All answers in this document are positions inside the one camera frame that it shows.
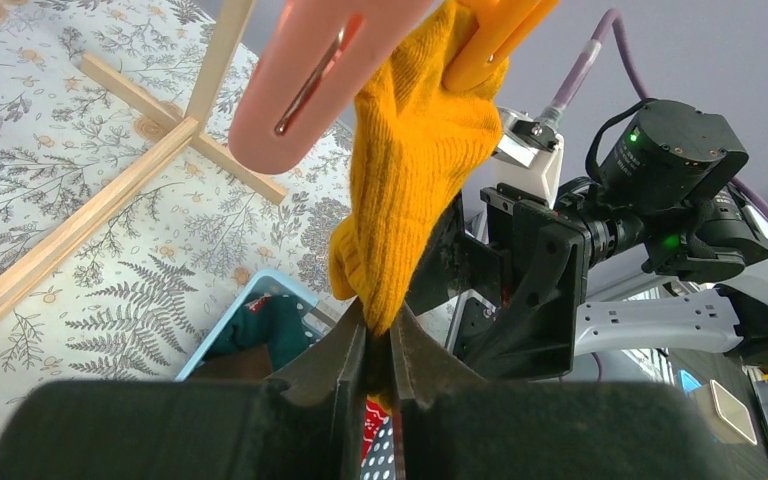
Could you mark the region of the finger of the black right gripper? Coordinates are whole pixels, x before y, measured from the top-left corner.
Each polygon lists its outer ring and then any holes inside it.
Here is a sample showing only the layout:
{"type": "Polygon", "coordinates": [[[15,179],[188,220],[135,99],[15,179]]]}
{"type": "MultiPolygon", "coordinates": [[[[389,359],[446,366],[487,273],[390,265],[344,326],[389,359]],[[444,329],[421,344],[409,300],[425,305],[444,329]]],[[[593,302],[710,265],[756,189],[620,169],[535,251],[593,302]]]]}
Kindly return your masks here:
{"type": "Polygon", "coordinates": [[[495,317],[459,357],[485,378],[545,379],[571,370],[589,270],[584,227],[530,200],[493,207],[489,241],[465,231],[462,200],[440,216],[406,295],[415,315],[468,290],[495,317]]]}

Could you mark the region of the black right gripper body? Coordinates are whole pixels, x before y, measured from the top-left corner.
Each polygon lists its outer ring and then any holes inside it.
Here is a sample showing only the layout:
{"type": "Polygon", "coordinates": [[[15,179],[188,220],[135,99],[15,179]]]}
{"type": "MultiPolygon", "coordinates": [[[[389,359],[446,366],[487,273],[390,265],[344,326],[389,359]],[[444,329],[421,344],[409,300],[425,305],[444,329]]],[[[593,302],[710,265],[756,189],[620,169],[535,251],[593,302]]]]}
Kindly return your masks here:
{"type": "Polygon", "coordinates": [[[722,282],[768,260],[768,240],[733,185],[749,156],[728,121],[674,100],[644,99],[612,117],[625,130],[605,157],[546,200],[507,184],[482,192],[489,273],[501,285],[588,270],[636,246],[649,274],[722,282]]]}

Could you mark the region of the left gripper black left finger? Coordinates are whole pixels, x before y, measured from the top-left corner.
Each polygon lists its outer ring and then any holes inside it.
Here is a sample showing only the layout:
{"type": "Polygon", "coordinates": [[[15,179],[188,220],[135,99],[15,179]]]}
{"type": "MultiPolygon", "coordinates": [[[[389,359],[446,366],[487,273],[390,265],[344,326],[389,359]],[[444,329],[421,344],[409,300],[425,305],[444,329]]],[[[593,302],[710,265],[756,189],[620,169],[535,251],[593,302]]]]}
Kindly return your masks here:
{"type": "Polygon", "coordinates": [[[45,384],[0,436],[0,479],[355,479],[365,341],[354,302],[259,382],[45,384]]]}

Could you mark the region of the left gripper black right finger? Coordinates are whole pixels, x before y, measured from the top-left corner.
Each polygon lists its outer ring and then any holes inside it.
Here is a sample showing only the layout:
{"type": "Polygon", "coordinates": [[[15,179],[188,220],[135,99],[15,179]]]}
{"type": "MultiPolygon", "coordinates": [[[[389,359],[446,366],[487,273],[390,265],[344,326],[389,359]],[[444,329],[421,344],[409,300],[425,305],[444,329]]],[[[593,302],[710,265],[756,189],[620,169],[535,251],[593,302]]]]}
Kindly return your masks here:
{"type": "Polygon", "coordinates": [[[724,479],[676,388],[486,380],[408,311],[390,330],[401,479],[724,479]]]}

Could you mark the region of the dark teal sock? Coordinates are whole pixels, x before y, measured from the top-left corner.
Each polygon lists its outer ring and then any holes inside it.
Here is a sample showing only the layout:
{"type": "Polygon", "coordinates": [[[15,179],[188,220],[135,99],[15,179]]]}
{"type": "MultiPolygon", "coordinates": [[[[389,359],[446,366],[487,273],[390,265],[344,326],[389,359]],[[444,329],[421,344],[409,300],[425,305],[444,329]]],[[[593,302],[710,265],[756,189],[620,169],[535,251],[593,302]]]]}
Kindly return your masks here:
{"type": "Polygon", "coordinates": [[[295,296],[261,296],[240,306],[220,328],[203,359],[267,346],[278,370],[310,347],[303,326],[303,311],[295,296]]]}

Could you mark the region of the light blue plastic basket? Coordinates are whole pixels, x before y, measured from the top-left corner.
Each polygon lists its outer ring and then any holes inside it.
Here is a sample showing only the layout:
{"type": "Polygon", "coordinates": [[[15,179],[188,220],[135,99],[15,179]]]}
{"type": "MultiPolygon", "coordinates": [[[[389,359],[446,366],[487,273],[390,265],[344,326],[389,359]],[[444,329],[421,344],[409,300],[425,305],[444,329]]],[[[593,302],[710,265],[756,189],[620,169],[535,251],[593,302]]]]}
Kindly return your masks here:
{"type": "MultiPolygon", "coordinates": [[[[264,346],[272,367],[287,365],[320,341],[336,323],[326,304],[298,281],[276,270],[254,274],[231,306],[209,330],[176,376],[194,376],[209,360],[264,346]]],[[[394,428],[376,403],[366,403],[362,479],[395,479],[394,428]]]]}

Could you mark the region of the mustard yellow sock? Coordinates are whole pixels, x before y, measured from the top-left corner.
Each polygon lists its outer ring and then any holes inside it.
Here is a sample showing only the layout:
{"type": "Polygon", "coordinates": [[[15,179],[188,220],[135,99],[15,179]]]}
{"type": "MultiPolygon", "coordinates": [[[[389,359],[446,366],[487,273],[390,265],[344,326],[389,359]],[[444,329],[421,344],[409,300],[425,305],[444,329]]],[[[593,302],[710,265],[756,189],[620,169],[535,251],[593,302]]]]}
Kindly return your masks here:
{"type": "Polygon", "coordinates": [[[358,297],[366,324],[385,334],[440,215],[502,135],[494,98],[506,70],[451,92],[442,75],[474,26],[473,13],[442,3],[356,95],[351,211],[330,240],[334,296],[358,297]]]}

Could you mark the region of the dark brown sock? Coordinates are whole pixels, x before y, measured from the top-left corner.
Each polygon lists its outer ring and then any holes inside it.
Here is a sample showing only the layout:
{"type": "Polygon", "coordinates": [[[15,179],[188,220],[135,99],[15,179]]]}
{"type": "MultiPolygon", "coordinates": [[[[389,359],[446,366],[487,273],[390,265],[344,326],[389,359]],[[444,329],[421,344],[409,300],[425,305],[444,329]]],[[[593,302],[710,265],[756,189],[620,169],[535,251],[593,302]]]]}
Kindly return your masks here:
{"type": "Polygon", "coordinates": [[[267,346],[262,344],[206,360],[188,375],[187,380],[259,381],[272,373],[267,346]]]}

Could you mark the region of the red patterned sock pair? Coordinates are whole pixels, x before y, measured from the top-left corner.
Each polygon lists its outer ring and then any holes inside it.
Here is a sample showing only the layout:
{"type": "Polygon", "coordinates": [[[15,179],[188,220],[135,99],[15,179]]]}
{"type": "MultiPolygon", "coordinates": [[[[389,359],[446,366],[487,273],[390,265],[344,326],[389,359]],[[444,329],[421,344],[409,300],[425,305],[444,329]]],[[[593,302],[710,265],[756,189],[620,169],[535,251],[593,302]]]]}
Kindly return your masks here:
{"type": "Polygon", "coordinates": [[[379,404],[368,399],[364,418],[362,467],[380,464],[377,458],[391,446],[391,436],[389,413],[379,404]]]}

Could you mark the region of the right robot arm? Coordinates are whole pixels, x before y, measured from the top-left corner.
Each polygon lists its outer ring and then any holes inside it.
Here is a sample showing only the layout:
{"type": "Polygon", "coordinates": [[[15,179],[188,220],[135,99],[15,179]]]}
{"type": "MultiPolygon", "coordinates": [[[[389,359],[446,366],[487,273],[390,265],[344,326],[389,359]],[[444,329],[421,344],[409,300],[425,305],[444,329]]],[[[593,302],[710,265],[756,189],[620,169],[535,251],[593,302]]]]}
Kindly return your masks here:
{"type": "Polygon", "coordinates": [[[642,99],[610,119],[625,130],[608,154],[593,141],[585,175],[559,183],[562,108],[500,115],[484,231],[466,231],[455,197],[406,296],[416,314],[467,292],[491,303],[487,320],[454,320],[458,359],[522,379],[637,348],[768,367],[768,214],[737,180],[749,156],[723,116],[642,99]]]}

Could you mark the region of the orange clothes peg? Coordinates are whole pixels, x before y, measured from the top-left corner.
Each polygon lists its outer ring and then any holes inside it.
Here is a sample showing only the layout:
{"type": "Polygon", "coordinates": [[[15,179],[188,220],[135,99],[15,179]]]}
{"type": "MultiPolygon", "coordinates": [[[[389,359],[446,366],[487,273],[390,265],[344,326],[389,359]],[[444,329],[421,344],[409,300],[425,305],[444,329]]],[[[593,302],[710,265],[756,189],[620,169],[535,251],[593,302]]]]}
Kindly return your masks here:
{"type": "Polygon", "coordinates": [[[460,1],[476,27],[448,65],[442,80],[451,91],[466,91],[486,78],[554,10],[558,0],[460,1]]]}

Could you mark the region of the pink clothes peg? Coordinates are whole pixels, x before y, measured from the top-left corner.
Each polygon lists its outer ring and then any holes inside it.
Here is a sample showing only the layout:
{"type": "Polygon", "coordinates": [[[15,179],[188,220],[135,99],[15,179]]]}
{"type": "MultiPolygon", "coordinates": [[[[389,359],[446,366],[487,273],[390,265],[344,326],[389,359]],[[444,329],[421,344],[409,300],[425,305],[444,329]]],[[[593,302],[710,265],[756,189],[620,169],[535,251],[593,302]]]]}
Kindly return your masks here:
{"type": "Polygon", "coordinates": [[[233,157],[260,174],[295,167],[430,7],[415,0],[287,2],[235,111],[233,157]]]}

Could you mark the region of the wooden drying rack frame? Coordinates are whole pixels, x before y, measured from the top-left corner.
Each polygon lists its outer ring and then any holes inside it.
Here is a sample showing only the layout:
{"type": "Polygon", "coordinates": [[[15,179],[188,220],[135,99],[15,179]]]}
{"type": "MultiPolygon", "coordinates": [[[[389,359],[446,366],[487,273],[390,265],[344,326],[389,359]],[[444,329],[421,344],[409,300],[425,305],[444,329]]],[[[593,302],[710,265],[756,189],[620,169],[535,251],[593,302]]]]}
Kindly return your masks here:
{"type": "Polygon", "coordinates": [[[265,200],[224,128],[250,61],[250,1],[0,1],[0,320],[131,195],[188,151],[265,200]]]}

